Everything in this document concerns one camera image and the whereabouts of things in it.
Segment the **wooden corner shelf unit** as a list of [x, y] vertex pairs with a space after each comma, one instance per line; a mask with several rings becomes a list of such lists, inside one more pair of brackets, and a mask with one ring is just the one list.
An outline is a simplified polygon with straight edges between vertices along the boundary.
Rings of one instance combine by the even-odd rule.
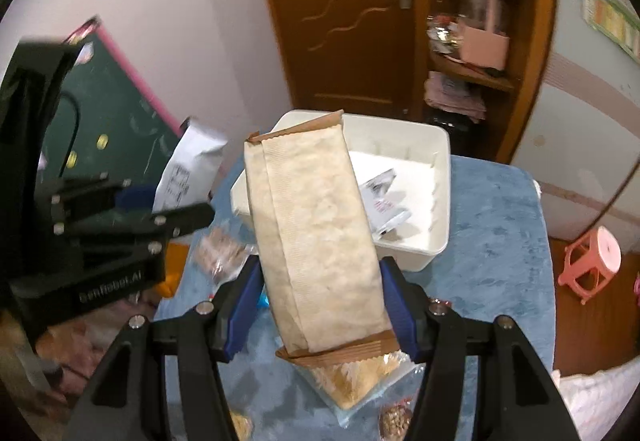
[[548, 62], [556, 0], [415, 0], [418, 114], [454, 153], [509, 164]]

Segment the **green chalkboard pink frame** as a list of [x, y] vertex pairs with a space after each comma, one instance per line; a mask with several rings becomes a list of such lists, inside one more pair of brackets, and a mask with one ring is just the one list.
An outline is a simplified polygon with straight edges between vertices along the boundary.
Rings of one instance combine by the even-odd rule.
[[39, 183], [106, 172], [156, 185], [181, 136], [180, 122], [153, 94], [99, 18], [68, 37], [81, 45], [43, 141]]

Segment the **silver white snack packet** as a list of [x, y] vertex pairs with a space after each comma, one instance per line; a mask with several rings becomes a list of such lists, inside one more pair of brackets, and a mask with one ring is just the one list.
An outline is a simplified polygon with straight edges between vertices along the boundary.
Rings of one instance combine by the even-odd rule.
[[220, 132], [193, 117], [183, 123], [183, 135], [160, 176], [153, 211], [210, 201], [228, 141]]

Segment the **folded pink cloth stack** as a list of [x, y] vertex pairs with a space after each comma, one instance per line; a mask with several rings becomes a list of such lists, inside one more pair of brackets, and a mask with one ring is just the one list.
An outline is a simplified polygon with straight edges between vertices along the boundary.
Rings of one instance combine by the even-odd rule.
[[484, 101], [478, 94], [472, 93], [462, 80], [431, 71], [424, 88], [424, 101], [431, 108], [466, 116], [473, 122], [486, 118]]

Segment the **shiny wrappers on shelf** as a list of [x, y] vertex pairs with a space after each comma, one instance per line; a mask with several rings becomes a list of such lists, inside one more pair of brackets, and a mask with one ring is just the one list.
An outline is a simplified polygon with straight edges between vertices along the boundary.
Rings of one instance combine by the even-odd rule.
[[428, 16], [426, 34], [432, 52], [450, 56], [459, 55], [460, 34], [456, 16], [448, 14]]

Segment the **clear bag brown biscuits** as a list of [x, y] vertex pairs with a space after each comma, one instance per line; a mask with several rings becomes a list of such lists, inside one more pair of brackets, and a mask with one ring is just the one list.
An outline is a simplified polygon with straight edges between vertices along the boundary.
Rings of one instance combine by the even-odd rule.
[[194, 261], [215, 284], [221, 285], [236, 279], [255, 251], [254, 245], [241, 243], [221, 227], [213, 227], [198, 242]]

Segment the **pink basket with jar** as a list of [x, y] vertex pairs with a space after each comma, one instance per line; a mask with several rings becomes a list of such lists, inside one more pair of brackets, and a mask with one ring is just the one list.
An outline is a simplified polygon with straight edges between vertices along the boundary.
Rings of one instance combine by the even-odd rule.
[[503, 0], [462, 0], [459, 14], [460, 57], [463, 62], [503, 71], [510, 38], [509, 11]]

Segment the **colourful wall chart poster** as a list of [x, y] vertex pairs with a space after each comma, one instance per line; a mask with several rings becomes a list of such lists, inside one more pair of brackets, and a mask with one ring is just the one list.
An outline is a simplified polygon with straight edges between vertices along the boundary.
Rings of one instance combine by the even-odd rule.
[[639, 63], [639, 15], [630, 0], [582, 0], [582, 18]]

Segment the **white quilted bedding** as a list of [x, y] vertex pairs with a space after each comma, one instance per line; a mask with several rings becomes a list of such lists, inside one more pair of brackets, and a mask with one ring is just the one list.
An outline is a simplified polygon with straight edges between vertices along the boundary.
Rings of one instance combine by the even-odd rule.
[[591, 375], [562, 376], [555, 369], [551, 376], [580, 439], [602, 440], [638, 387], [639, 357]]

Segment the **brown wooden door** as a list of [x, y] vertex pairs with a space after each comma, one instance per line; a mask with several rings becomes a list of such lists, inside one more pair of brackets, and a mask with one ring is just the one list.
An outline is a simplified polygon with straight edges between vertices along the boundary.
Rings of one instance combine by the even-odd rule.
[[292, 103], [406, 119], [413, 9], [398, 0], [268, 0]]

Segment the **clear bag yellow bread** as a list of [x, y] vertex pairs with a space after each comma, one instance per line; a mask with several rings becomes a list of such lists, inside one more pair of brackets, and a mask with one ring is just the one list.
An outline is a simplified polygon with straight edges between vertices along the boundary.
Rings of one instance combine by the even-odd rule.
[[337, 424], [346, 428], [368, 403], [412, 374], [421, 374], [423, 366], [413, 363], [400, 351], [372, 359], [334, 364], [330, 366], [295, 367], [306, 383], [335, 416]]

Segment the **beige kraft cracker packet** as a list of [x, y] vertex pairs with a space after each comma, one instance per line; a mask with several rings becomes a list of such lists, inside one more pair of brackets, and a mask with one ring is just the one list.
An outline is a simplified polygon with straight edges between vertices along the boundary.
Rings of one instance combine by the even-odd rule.
[[398, 350], [342, 112], [244, 143], [278, 357], [316, 369]]

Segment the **white red sachet in bin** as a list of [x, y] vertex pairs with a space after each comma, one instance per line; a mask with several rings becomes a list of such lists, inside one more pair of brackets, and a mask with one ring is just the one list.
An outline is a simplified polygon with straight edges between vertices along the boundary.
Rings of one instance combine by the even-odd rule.
[[379, 239], [407, 222], [411, 212], [392, 201], [387, 193], [396, 179], [393, 169], [386, 170], [360, 185], [360, 195], [372, 235]]

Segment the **white plastic storage bin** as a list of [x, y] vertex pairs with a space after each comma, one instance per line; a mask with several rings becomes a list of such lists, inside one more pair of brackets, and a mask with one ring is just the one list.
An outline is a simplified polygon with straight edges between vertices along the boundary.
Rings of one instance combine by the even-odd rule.
[[387, 170], [396, 178], [387, 198], [410, 212], [407, 222], [375, 243], [406, 272], [423, 270], [449, 241], [450, 145], [448, 134], [424, 123], [343, 116], [345, 141], [357, 181]]

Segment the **blue plush table cover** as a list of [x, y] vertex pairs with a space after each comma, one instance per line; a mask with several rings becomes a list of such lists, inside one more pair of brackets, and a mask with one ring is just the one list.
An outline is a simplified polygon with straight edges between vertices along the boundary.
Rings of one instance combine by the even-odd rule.
[[[546, 226], [532, 177], [506, 164], [451, 159], [447, 248], [410, 281], [451, 302], [462, 317], [513, 317], [544, 366], [553, 364], [554, 275]], [[245, 348], [219, 367], [229, 405], [253, 423], [255, 440], [375, 440], [387, 404], [416, 396], [417, 369], [340, 426], [334, 412], [295, 367], [274, 355], [279, 336], [258, 313]]]

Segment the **clear bag nut cluster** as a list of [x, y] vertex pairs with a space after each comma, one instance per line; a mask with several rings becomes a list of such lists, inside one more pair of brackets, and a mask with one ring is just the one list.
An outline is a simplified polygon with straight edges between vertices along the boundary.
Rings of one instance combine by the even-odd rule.
[[378, 414], [378, 439], [402, 441], [412, 420], [412, 401], [403, 399], [383, 406]]

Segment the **pink plastic stool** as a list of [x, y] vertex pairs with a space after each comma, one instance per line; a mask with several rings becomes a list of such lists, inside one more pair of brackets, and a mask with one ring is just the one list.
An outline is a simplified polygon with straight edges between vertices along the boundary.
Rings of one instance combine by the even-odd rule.
[[600, 225], [580, 236], [564, 250], [558, 284], [574, 291], [586, 305], [620, 271], [622, 252], [615, 236]]

